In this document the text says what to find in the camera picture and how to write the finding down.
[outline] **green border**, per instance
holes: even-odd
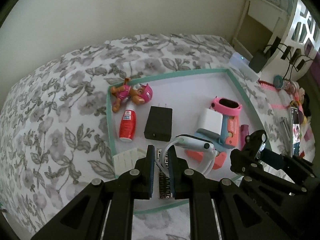
[[[197,74],[207,74],[207,73],[227,73],[228,77],[231,79],[231,81],[233,82],[233,84],[235,85],[237,90],[239,91],[242,99],[244,100],[244,102],[248,106],[250,112],[252,112],[252,118],[253,118],[254,123],[257,124],[257,126],[260,126],[261,129],[264,129],[263,124],[258,116],[258,113],[257,113],[256,109],[254,108],[254,106],[252,105],[246,92],[243,90],[242,86],[240,85],[237,78],[233,75],[231,70],[229,70],[227,68],[193,69],[193,70],[185,70],[185,71],[176,71],[176,72],[171,72],[171,73],[164,73],[164,74],[153,75],[153,76],[148,76],[148,77],[143,77],[143,78],[137,78],[137,79],[131,80],[128,84],[135,85],[137,83],[147,83],[147,82],[161,80],[161,79],[183,77],[183,76],[190,76],[190,75],[197,75]],[[120,87],[122,84],[123,83],[118,83],[113,86]],[[111,108],[112,108],[111,93],[110,93],[111,87],[112,86],[109,86],[108,93],[107,93],[107,100],[106,100],[107,101],[107,103],[106,103],[107,116],[106,117],[107,117],[108,131],[109,131],[109,133],[108,133],[109,147],[111,150],[111,156],[113,157],[114,155],[116,155],[116,144],[115,144],[115,138],[113,136],[113,130],[112,130],[112,128],[110,128],[111,125],[113,125],[113,123],[112,123],[112,110],[111,110]],[[266,142],[266,147],[271,149],[271,145],[270,145],[270,142],[268,139]],[[232,178],[231,180],[235,181],[240,177],[241,177],[241,175],[237,175],[234,178]],[[148,209],[145,211],[136,211],[136,212],[134,212],[134,214],[154,213],[154,212],[158,212],[158,211],[161,211],[164,209],[174,208],[174,207],[186,204],[186,203],[188,203],[188,200],[185,200],[185,201],[183,200],[178,203],[172,203],[167,206],[157,207],[154,209]]]

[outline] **white wall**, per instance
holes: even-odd
[[[0,108],[12,85],[74,49],[142,33],[231,41],[245,0],[19,0],[0,29]]]

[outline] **toy dog tail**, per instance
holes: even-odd
[[[125,78],[123,84],[126,85],[130,81],[130,78]]]

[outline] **white power adapter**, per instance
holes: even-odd
[[[216,139],[221,135],[223,115],[212,109],[205,108],[198,119],[196,131],[209,138]]]

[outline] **bed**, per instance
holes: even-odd
[[[145,34],[77,49],[36,69],[11,88],[1,111],[0,203],[33,235],[93,178],[114,179],[106,94],[126,77],[229,68],[257,110],[272,150],[284,153],[263,89],[228,64],[233,52],[218,36]],[[189,239],[188,212],[183,205],[136,215],[132,239]]]

